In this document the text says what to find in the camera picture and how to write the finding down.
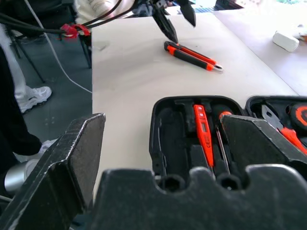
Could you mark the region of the red tape wrap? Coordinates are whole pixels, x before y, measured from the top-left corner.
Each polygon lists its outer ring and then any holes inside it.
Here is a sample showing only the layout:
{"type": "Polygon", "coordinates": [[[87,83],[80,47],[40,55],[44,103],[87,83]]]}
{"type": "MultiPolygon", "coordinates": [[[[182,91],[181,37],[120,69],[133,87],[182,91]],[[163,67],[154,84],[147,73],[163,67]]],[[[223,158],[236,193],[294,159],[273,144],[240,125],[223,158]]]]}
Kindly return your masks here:
{"type": "Polygon", "coordinates": [[[89,29],[82,24],[64,24],[61,27],[61,30],[63,30],[64,34],[68,35],[70,38],[77,38],[80,35],[89,36],[91,34],[89,29]]]}

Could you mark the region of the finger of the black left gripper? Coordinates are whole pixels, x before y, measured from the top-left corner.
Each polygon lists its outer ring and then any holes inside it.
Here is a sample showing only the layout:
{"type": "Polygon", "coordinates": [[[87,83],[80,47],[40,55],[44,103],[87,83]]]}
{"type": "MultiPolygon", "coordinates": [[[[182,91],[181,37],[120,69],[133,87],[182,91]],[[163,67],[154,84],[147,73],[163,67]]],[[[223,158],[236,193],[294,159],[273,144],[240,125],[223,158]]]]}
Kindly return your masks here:
{"type": "Polygon", "coordinates": [[[164,14],[165,7],[166,1],[153,1],[153,19],[169,40],[178,43],[176,30],[171,21],[164,14]]]}
{"type": "Polygon", "coordinates": [[[196,26],[196,15],[189,0],[178,0],[180,10],[184,18],[193,26],[196,26]]]}

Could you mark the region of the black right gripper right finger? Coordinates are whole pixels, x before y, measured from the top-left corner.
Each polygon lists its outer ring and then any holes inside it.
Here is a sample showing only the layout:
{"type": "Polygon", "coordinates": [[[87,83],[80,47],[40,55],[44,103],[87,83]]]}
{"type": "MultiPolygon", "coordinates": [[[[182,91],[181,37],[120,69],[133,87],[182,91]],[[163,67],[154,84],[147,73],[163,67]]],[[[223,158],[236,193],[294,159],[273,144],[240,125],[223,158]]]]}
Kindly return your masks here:
{"type": "Polygon", "coordinates": [[[282,164],[307,180],[307,155],[266,120],[242,115],[222,115],[221,125],[240,174],[251,165],[282,164]]]}

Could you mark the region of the orange handled pliers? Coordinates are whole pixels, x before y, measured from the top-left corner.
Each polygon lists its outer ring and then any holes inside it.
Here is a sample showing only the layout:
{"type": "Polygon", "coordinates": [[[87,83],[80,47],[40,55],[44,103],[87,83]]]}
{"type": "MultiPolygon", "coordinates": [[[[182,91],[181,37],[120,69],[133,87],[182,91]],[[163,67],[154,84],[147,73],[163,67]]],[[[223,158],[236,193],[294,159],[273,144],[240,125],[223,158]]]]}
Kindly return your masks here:
{"type": "Polygon", "coordinates": [[[296,132],[293,129],[285,127],[276,114],[266,105],[261,106],[262,117],[270,123],[277,131],[279,131],[290,143],[292,143],[296,148],[298,148],[302,153],[307,155],[307,147],[305,147],[302,142],[297,137],[296,132]]]}

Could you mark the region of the orange black utility knife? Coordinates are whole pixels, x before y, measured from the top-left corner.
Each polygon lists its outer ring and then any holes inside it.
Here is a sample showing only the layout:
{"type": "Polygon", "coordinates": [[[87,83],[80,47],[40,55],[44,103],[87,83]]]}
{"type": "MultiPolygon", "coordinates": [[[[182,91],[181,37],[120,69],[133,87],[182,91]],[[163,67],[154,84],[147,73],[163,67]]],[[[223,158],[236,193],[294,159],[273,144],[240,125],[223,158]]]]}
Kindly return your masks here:
{"type": "Polygon", "coordinates": [[[205,55],[202,55],[194,50],[191,50],[180,44],[174,42],[165,41],[164,49],[172,56],[181,59],[190,64],[196,65],[208,71],[223,71],[223,67],[217,64],[217,62],[205,55]]]}

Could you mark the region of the black orange phillips screwdriver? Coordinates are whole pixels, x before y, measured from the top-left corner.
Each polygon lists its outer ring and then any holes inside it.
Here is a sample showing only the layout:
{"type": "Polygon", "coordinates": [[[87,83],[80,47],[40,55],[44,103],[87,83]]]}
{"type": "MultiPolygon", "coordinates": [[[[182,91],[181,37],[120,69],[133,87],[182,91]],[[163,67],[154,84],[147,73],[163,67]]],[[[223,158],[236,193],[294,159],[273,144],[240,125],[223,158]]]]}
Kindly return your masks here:
{"type": "Polygon", "coordinates": [[[221,124],[222,117],[224,115],[231,115],[232,112],[230,110],[223,108],[223,109],[220,109],[218,114],[219,114],[218,115],[218,122],[216,122],[216,124],[215,124],[215,132],[216,132],[219,148],[220,148],[220,151],[221,151],[221,157],[222,157],[222,160],[224,162],[226,173],[228,175],[230,175],[231,172],[230,172],[230,167],[229,167],[229,163],[228,163],[228,158],[227,158],[227,154],[226,154],[226,151],[225,151],[225,148],[224,148],[223,138],[222,138],[219,127],[220,127],[220,124],[221,124]]]}

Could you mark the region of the black metal chair leg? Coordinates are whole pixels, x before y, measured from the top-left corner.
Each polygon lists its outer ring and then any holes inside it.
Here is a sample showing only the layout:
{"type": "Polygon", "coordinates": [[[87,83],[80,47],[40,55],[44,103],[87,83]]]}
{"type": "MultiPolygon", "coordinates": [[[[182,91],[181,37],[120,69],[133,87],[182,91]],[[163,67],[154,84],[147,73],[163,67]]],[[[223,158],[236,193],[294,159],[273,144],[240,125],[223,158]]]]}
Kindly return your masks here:
{"type": "Polygon", "coordinates": [[[20,59],[21,55],[19,53],[19,51],[21,51],[23,53],[23,55],[25,56],[25,58],[27,59],[27,61],[29,62],[29,64],[31,65],[31,67],[33,68],[33,70],[36,72],[36,74],[38,75],[39,79],[42,81],[42,83],[45,83],[46,81],[44,80],[44,78],[41,76],[40,72],[38,71],[36,65],[34,64],[34,62],[32,61],[32,59],[30,58],[30,56],[28,55],[28,53],[26,52],[26,50],[24,49],[24,47],[22,46],[20,39],[23,36],[15,36],[14,33],[12,32],[12,30],[8,30],[7,31],[9,38],[11,39],[12,42],[12,47],[17,55],[17,57],[20,59]]]}

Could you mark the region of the white rectangular block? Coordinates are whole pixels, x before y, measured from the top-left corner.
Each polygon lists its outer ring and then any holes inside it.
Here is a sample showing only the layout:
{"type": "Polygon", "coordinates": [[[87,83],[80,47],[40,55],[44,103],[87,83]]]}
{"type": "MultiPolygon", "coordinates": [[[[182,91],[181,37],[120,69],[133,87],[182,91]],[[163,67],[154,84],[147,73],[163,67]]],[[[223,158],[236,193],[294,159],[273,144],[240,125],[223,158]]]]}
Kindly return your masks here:
{"type": "Polygon", "coordinates": [[[287,52],[295,51],[299,46],[299,40],[288,33],[276,31],[272,41],[287,52]]]}

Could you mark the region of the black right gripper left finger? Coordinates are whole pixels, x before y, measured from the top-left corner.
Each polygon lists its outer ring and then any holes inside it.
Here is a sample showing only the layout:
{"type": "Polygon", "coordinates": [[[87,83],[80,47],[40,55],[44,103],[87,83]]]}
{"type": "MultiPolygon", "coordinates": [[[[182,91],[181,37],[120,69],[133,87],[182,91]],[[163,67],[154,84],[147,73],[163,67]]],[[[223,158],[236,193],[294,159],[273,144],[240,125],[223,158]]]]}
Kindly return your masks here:
{"type": "Polygon", "coordinates": [[[0,215],[0,230],[69,230],[93,199],[104,113],[73,120],[0,215]]]}

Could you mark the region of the black orange tape measure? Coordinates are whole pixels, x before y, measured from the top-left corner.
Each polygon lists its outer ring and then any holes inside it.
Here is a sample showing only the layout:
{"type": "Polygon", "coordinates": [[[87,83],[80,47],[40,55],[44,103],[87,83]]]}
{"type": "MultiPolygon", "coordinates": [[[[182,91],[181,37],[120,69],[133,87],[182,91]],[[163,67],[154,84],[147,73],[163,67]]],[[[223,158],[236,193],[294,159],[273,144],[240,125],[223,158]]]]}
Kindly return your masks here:
{"type": "Polygon", "coordinates": [[[300,132],[307,132],[307,103],[294,104],[289,115],[293,128],[300,132]]]}

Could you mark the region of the white sneaker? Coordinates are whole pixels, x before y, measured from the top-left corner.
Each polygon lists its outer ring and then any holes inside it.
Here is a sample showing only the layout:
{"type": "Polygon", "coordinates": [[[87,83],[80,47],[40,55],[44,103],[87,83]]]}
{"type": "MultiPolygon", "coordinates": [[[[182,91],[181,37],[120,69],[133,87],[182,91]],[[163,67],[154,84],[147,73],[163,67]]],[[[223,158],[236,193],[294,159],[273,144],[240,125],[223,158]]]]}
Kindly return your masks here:
{"type": "Polygon", "coordinates": [[[48,86],[30,88],[26,85],[24,89],[15,92],[15,98],[22,114],[46,102],[51,95],[52,90],[48,86]]]}

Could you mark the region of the person's black trouser leg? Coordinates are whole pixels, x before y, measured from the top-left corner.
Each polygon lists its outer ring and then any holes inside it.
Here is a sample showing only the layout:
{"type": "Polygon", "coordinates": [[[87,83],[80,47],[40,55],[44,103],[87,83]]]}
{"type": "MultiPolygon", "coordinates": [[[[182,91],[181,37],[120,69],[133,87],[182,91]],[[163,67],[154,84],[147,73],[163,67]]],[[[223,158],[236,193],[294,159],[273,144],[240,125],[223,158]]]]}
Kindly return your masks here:
{"type": "Polygon", "coordinates": [[[14,96],[9,64],[0,46],[0,171],[18,164],[15,154],[32,156],[41,147],[41,141],[28,132],[14,96]]]}

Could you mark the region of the white fluffy garment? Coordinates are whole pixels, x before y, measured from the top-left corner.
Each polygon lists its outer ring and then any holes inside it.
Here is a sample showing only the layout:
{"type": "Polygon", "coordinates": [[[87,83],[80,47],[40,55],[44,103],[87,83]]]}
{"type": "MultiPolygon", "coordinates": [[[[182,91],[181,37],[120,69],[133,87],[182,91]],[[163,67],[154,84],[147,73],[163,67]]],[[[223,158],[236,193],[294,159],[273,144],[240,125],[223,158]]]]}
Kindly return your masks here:
{"type": "Polygon", "coordinates": [[[76,23],[83,24],[108,13],[118,0],[74,0],[76,23]]]}

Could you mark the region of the silver cylindrical robot part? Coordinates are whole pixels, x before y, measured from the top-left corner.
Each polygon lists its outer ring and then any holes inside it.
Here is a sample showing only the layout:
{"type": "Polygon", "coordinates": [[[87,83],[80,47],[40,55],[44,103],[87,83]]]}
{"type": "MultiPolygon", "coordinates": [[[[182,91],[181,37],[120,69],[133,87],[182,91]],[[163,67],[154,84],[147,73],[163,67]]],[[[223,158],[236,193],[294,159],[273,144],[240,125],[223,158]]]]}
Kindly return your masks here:
{"type": "Polygon", "coordinates": [[[27,178],[26,169],[26,162],[22,162],[7,171],[4,179],[4,187],[9,194],[14,194],[23,185],[27,178]]]}

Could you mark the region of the orange voltage tester pen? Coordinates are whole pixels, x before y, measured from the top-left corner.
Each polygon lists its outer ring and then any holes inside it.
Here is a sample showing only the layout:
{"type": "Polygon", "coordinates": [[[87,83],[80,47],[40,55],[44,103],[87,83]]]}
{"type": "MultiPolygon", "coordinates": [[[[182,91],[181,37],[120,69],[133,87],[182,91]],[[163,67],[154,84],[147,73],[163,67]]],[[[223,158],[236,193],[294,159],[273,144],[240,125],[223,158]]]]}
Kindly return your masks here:
{"type": "Polygon", "coordinates": [[[197,137],[203,149],[204,157],[207,161],[207,164],[209,168],[212,169],[214,167],[214,155],[213,155],[212,136],[209,128],[207,115],[205,113],[204,106],[200,104],[195,104],[193,106],[193,109],[195,114],[197,137]]]}

